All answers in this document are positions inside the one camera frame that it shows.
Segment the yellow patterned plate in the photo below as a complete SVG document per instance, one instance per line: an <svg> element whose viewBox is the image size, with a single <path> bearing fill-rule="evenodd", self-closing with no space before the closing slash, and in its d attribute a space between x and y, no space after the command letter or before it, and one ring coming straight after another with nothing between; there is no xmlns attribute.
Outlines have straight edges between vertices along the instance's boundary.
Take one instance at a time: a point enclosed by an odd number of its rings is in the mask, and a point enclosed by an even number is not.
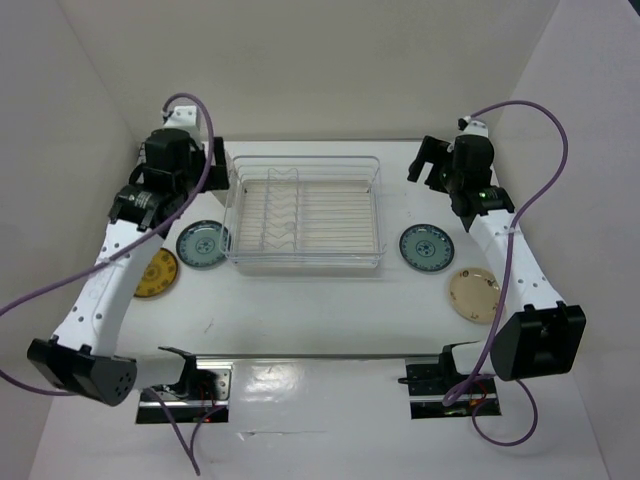
<svg viewBox="0 0 640 480"><path fill-rule="evenodd" d="M168 291L179 276L179 262L174 253L161 248L144 270L134 292L134 297L149 299Z"/></svg>

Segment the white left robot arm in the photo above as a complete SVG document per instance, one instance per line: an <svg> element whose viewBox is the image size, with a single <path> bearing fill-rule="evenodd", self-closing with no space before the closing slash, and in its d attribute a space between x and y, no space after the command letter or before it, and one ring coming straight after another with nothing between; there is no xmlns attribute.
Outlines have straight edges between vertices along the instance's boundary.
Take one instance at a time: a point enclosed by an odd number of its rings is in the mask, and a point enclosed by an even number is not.
<svg viewBox="0 0 640 480"><path fill-rule="evenodd" d="M54 387L117 406L131 393L137 364L116 355L125 313L143 273L189 196L225 191L224 141L203 147L185 130L153 131L144 160L114 197L96 271L50 338L35 339L28 360Z"/></svg>

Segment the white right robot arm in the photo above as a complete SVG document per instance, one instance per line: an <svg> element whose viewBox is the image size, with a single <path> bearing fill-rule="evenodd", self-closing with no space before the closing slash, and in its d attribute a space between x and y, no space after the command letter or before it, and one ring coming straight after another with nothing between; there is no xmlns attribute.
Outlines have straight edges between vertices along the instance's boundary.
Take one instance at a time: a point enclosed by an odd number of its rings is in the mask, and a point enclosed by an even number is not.
<svg viewBox="0 0 640 480"><path fill-rule="evenodd" d="M452 141L424 137L408 168L408 181L416 182L424 166L431 167L426 185L450 198L464 230L503 275L497 311L473 369L453 358L437 370L440 386L451 393L468 386L473 374L492 373L503 381L565 374L586 326L583 309L566 304L545 278L519 226L525 210L493 184L494 155L489 136L469 125Z"/></svg>

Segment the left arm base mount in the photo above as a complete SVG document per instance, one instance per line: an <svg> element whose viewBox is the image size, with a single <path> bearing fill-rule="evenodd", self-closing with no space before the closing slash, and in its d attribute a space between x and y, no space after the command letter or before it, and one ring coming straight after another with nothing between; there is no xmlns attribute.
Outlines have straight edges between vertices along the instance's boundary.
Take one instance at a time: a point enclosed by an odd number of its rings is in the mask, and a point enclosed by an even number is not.
<svg viewBox="0 0 640 480"><path fill-rule="evenodd" d="M188 356L180 377L152 389L165 402L177 424L227 423L233 362Z"/></svg>

